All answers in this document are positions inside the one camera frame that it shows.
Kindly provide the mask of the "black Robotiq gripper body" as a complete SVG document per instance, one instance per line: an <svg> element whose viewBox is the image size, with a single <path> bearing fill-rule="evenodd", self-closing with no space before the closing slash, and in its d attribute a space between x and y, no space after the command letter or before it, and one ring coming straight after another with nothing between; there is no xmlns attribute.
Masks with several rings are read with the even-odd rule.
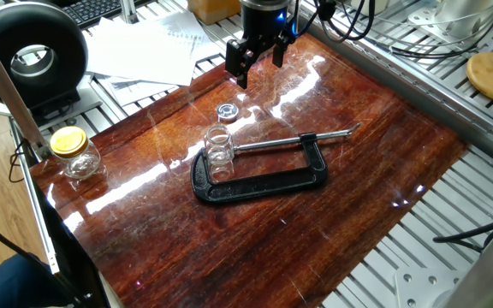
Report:
<svg viewBox="0 0 493 308"><path fill-rule="evenodd" d="M268 40L279 36L287 21L290 0L241 0L243 38Z"/></svg>

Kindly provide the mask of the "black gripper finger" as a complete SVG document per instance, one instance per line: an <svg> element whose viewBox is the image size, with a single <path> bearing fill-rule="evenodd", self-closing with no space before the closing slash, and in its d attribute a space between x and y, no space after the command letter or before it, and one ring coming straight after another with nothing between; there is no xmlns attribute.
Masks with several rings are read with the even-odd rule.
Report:
<svg viewBox="0 0 493 308"><path fill-rule="evenodd" d="M273 64L280 68L283 64L284 54L290 44L293 44L296 37L290 31L285 31L275 38L275 47L273 49Z"/></svg>
<svg viewBox="0 0 493 308"><path fill-rule="evenodd" d="M231 39L227 42L225 69L236 78L242 89L247 89L247 73L258 60L254 38Z"/></svg>

